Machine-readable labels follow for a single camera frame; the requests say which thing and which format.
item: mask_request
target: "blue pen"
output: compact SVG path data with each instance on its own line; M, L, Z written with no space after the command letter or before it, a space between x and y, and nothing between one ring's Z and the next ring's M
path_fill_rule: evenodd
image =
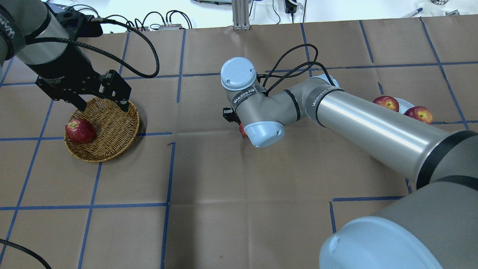
M412 13L406 15L404 18L411 18L411 17L417 15L418 13L422 12L422 10L423 10L423 8L419 8L419 9L413 11Z

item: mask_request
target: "woven basket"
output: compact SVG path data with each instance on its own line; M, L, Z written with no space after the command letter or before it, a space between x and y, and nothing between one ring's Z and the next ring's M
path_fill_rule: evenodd
M65 132L68 151L77 159L104 162L123 153L133 142L140 127L140 115L136 106L128 101L129 110L123 112L113 101L95 97L87 102L84 112L76 110L72 119L84 119L93 124L96 135L89 143L70 141Z

